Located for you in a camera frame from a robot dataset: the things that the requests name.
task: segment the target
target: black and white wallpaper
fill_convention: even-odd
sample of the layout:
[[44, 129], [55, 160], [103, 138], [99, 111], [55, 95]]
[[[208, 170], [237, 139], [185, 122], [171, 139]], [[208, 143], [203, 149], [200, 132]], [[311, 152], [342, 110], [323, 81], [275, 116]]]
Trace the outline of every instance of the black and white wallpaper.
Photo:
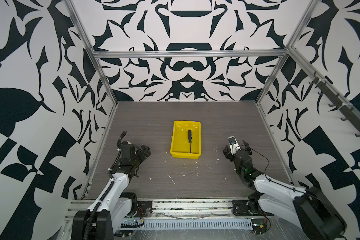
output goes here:
[[[323, 0], [297, 50], [360, 110], [360, 0]], [[288, 58], [261, 102], [293, 177], [320, 188], [360, 240], [360, 137]]]
[[295, 47], [360, 111], [360, 0], [323, 0]]
[[0, 1], [0, 239], [56, 239], [111, 108], [61, 0]]
[[280, 49], [307, 0], [74, 0], [97, 51]]
[[277, 57], [113, 58], [100, 64], [119, 101], [255, 100]]

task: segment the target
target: screwdriver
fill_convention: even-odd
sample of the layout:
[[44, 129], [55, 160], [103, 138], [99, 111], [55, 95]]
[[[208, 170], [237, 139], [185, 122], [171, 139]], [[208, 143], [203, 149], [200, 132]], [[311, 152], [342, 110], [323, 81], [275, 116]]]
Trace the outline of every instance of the screwdriver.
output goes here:
[[188, 130], [188, 142], [189, 142], [189, 153], [191, 152], [191, 143], [192, 143], [192, 131]]

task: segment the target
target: perforated metal strip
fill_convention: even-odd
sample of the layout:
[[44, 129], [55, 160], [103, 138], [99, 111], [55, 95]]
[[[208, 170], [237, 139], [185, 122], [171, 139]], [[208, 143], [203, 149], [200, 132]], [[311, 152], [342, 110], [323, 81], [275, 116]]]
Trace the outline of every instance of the perforated metal strip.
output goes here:
[[250, 219], [147, 219], [140, 230], [244, 229], [252, 230]]

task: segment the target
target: yellow plastic bin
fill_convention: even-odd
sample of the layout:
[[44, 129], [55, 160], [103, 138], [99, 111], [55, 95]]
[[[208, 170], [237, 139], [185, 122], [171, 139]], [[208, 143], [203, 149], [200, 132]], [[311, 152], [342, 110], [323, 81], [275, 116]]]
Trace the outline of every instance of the yellow plastic bin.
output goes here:
[[[192, 131], [191, 153], [188, 142], [188, 130]], [[175, 121], [171, 144], [172, 157], [199, 159], [202, 154], [201, 123], [193, 121]]]

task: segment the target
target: screwdriver handle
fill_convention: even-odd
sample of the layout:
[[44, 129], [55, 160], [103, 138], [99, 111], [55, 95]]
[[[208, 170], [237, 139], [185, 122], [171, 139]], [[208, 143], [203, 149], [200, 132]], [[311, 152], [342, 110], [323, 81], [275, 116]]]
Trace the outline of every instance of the screwdriver handle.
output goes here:
[[188, 130], [188, 142], [191, 143], [192, 142], [192, 131]]

